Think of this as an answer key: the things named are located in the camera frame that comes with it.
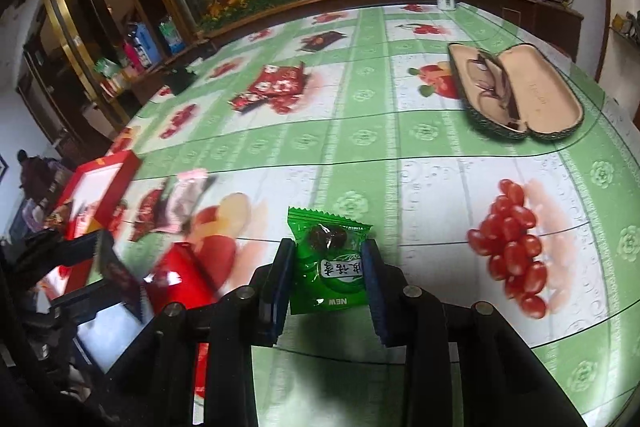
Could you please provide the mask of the open glasses case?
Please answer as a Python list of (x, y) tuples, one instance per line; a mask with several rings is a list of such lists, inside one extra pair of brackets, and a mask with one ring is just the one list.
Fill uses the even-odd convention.
[(466, 61), (487, 50), (450, 42), (447, 46), (449, 66), (466, 113), (480, 130), (501, 139), (522, 141), (532, 136), (540, 141), (558, 141), (575, 132), (582, 124), (585, 109), (572, 88), (548, 58), (536, 46), (520, 43), (498, 54), (511, 80), (515, 101), (521, 115), (522, 131), (499, 126), (480, 113), (476, 105), (478, 90), (466, 73)]

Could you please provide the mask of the red foil snack packet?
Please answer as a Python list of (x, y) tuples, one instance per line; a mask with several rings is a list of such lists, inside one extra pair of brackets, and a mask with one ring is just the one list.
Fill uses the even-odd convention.
[(215, 302), (215, 291), (188, 243), (173, 243), (148, 275), (144, 289), (155, 314), (169, 303), (195, 309)]

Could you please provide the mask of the red tray box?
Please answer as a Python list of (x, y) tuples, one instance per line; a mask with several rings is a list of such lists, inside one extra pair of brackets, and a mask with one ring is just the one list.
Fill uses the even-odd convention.
[[(70, 217), (63, 219), (65, 243), (94, 231), (105, 231), (118, 237), (122, 231), (124, 194), (141, 165), (132, 150), (110, 154), (81, 165), (70, 178), (62, 195), (62, 203), (70, 208)], [(80, 268), (63, 268), (59, 261), (38, 283), (44, 295), (52, 301), (65, 293), (84, 287), (98, 272), (96, 261)]]

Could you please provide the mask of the green candy packet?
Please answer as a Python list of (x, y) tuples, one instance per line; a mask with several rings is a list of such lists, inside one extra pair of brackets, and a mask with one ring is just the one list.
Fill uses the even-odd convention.
[(343, 311), (368, 303), (361, 247), (370, 225), (291, 207), (288, 226), (295, 243), (292, 314)]

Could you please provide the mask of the black snack packet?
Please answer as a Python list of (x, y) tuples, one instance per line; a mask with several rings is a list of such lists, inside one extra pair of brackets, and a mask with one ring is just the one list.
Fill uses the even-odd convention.
[(144, 321), (142, 285), (128, 270), (114, 251), (114, 239), (107, 230), (98, 231), (96, 246), (98, 272), (114, 289), (119, 301), (140, 322)]

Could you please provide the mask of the small red snack packet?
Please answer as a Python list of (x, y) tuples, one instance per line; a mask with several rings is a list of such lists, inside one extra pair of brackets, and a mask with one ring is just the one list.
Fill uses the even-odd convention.
[(265, 95), (244, 91), (235, 95), (229, 101), (229, 105), (236, 113), (244, 114), (255, 109), (260, 104), (264, 104), (267, 100), (268, 98)]

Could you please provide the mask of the dark red snack packet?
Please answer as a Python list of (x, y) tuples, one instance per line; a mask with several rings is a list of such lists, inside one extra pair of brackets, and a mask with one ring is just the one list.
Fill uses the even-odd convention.
[(140, 241), (142, 237), (150, 234), (156, 228), (158, 215), (160, 214), (160, 203), (162, 202), (166, 185), (167, 180), (163, 179), (158, 187), (153, 188), (142, 198), (134, 215), (134, 221), (132, 221), (131, 242)]

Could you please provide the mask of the brown eyeglasses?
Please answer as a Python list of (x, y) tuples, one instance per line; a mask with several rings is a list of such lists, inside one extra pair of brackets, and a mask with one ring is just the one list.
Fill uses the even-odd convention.
[(478, 90), (476, 105), (480, 113), (499, 126), (521, 132), (521, 115), (511, 80), (498, 58), (478, 50), (475, 58), (466, 61), (466, 73)]

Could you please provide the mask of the pink thermos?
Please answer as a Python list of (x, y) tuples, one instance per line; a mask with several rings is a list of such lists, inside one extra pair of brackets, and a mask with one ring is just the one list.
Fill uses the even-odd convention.
[(128, 61), (131, 63), (132, 67), (137, 72), (143, 72), (144, 66), (140, 62), (138, 52), (136, 51), (134, 46), (128, 40), (124, 40), (124, 42), (122, 43), (122, 49), (124, 50), (126, 57), (128, 58)]

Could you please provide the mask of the red flower snack packet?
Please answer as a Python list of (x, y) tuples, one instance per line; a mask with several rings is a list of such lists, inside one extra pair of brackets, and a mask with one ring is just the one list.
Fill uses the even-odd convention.
[(268, 98), (301, 94), (305, 84), (304, 67), (303, 62), (294, 66), (264, 65), (247, 91)]

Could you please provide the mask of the pink white snack packet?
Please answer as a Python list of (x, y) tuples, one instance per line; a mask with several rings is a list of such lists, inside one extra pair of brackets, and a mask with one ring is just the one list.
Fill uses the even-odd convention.
[(167, 197), (160, 201), (153, 231), (177, 234), (191, 218), (196, 203), (208, 183), (208, 173), (201, 168), (177, 174)]

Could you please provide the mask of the green patterned tablecloth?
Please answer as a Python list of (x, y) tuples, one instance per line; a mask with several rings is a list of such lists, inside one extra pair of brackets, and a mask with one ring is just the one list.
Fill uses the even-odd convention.
[[(142, 198), (203, 168), (202, 207), (250, 202), (222, 289), (246, 284), (290, 230), (291, 207), (371, 225), (386, 259), (446, 303), (492, 303), (532, 347), (590, 426), (623, 425), (639, 401), (639, 132), (614, 98), (549, 50), (585, 109), (555, 143), (501, 142), (476, 130), (449, 94), (446, 49), (498, 53), (531, 42), (471, 5), (391, 5), (293, 20), (222, 48), (173, 95), (156, 88), (118, 144), (142, 161), (128, 188), (116, 251), (145, 277), (172, 243), (130, 241)], [(303, 62), (304, 91), (236, 113), (262, 66)], [(524, 312), (466, 243), (509, 179), (538, 219), (550, 283), (544, 317)]]

